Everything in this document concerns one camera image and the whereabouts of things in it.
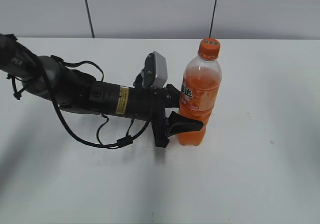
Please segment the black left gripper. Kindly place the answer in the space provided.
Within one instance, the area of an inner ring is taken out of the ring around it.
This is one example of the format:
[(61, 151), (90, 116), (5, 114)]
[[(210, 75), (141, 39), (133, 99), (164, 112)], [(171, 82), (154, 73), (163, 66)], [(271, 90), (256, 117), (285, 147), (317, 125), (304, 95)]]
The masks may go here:
[(180, 107), (180, 95), (180, 90), (172, 84), (161, 89), (145, 89), (96, 82), (90, 87), (87, 108), (105, 115), (144, 120), (146, 125), (152, 125), (155, 143), (167, 145), (170, 136), (203, 128), (203, 122), (174, 111), (166, 117), (165, 108)]

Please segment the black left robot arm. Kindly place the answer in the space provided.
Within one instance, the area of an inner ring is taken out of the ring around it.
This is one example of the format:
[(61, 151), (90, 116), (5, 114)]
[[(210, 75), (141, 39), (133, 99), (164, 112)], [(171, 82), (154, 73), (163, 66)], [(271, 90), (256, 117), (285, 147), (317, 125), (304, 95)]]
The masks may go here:
[(176, 112), (166, 116), (167, 108), (179, 107), (181, 93), (167, 83), (165, 57), (158, 52), (148, 54), (133, 86), (126, 87), (79, 71), (80, 63), (67, 63), (54, 55), (37, 56), (13, 34), (1, 35), (0, 44), (1, 70), (13, 83), (22, 83), (21, 90), (14, 90), (14, 97), (20, 99), (26, 91), (51, 101), (62, 126), (75, 140), (79, 137), (66, 123), (64, 111), (143, 120), (145, 126), (152, 127), (155, 145), (162, 148), (171, 136), (203, 127), (201, 121)]

